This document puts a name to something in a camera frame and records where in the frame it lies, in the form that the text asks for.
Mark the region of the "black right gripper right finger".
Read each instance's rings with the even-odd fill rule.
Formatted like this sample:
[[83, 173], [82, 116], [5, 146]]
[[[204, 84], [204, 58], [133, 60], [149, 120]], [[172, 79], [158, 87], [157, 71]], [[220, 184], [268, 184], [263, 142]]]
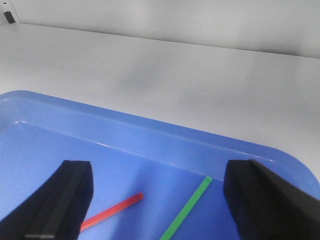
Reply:
[[229, 160], [223, 194], [242, 240], [320, 238], [319, 199], [257, 160]]

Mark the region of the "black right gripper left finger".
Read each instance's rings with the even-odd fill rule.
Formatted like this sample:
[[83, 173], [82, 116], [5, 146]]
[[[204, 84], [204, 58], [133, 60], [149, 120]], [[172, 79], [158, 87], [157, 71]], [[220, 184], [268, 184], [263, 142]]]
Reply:
[[90, 161], [65, 160], [0, 221], [2, 240], [76, 240], [94, 193]]

